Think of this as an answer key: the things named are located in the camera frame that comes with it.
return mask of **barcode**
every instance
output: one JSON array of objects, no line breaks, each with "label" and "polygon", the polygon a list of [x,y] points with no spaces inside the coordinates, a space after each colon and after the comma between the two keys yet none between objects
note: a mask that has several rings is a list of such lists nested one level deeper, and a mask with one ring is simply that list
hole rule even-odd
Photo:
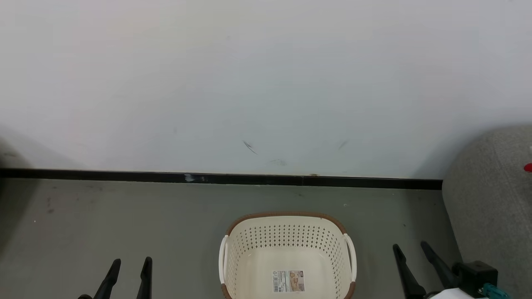
[{"label": "barcode", "polygon": [[273,292],[278,293],[279,292],[279,278],[274,277],[273,278]]}]

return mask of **basket handle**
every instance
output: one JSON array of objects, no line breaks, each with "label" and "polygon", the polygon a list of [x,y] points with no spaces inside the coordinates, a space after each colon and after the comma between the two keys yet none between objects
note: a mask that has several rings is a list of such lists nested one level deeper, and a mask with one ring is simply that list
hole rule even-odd
[{"label": "basket handle", "polygon": [[218,255],[218,275],[220,276],[220,283],[225,284],[225,274],[226,274],[226,263],[227,263],[227,238],[226,235],[222,239],[222,244],[220,245],[220,254]]},{"label": "basket handle", "polygon": [[356,252],[355,245],[351,240],[351,237],[347,234],[344,234],[345,240],[347,241],[347,249],[349,249],[349,254],[351,255],[351,281],[356,280]]}]

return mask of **black baseboard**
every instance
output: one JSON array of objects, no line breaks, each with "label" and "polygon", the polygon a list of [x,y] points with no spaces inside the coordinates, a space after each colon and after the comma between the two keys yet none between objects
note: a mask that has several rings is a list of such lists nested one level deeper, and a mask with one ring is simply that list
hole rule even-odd
[{"label": "black baseboard", "polygon": [[291,185],[441,190],[441,180],[322,176],[224,175],[215,173],[0,169],[0,178],[180,182],[190,184]]}]

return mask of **gray floor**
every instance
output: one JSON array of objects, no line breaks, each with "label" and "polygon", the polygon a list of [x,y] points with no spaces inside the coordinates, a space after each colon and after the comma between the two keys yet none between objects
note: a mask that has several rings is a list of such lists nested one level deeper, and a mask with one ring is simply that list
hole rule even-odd
[{"label": "gray floor", "polygon": [[358,257],[353,298],[401,298],[392,245],[442,289],[419,246],[460,259],[439,191],[11,179],[0,183],[0,297],[94,295],[122,259],[113,299],[135,298],[146,256],[153,298],[222,299],[219,244],[241,215],[314,211],[340,220]]}]

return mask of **white plastic basket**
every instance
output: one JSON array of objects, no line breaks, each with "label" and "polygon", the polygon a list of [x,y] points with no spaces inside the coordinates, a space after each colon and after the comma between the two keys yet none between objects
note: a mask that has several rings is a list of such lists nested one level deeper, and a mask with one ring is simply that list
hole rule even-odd
[{"label": "white plastic basket", "polygon": [[226,299],[349,299],[355,247],[325,214],[248,215],[222,240],[219,275]]}]

